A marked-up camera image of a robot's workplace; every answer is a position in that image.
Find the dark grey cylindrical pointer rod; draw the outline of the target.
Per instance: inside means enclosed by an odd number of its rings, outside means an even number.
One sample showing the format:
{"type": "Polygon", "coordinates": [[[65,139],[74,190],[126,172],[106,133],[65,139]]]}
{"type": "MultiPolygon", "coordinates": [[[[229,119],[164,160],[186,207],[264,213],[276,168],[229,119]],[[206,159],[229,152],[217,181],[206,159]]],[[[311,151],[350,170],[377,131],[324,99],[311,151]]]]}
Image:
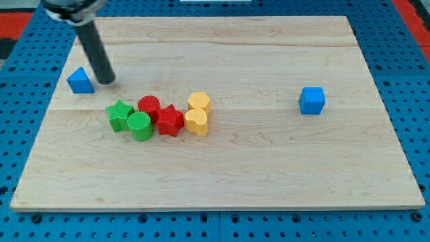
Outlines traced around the dark grey cylindrical pointer rod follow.
{"type": "Polygon", "coordinates": [[[75,26],[75,32],[93,69],[98,83],[109,85],[114,82],[115,74],[106,54],[103,42],[94,21],[75,26]]]}

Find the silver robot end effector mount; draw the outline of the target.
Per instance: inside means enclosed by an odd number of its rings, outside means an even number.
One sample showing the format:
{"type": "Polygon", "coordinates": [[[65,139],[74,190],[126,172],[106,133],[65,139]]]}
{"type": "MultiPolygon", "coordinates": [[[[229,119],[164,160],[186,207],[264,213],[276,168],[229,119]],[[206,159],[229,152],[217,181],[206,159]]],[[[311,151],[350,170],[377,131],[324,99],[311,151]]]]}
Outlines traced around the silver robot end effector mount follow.
{"type": "Polygon", "coordinates": [[[88,24],[107,0],[41,0],[48,16],[72,26],[88,24]]]}

